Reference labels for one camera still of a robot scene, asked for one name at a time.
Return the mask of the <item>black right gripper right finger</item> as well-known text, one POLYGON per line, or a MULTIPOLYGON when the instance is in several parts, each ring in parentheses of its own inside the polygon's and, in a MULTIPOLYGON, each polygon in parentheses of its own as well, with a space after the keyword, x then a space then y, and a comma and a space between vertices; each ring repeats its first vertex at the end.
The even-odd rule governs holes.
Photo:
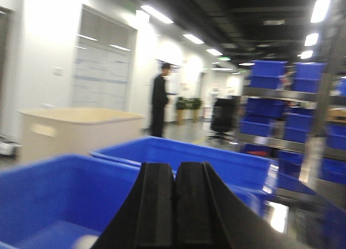
POLYGON ((182 162, 176 174, 178 248, 302 248, 243 203, 207 162, 182 162))

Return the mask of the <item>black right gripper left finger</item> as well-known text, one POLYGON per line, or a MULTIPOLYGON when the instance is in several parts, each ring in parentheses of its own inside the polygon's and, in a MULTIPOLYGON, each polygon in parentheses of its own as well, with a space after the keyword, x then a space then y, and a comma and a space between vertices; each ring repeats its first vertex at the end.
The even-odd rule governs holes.
POLYGON ((169 164, 141 164, 125 202, 92 248, 173 248, 173 184, 169 164))

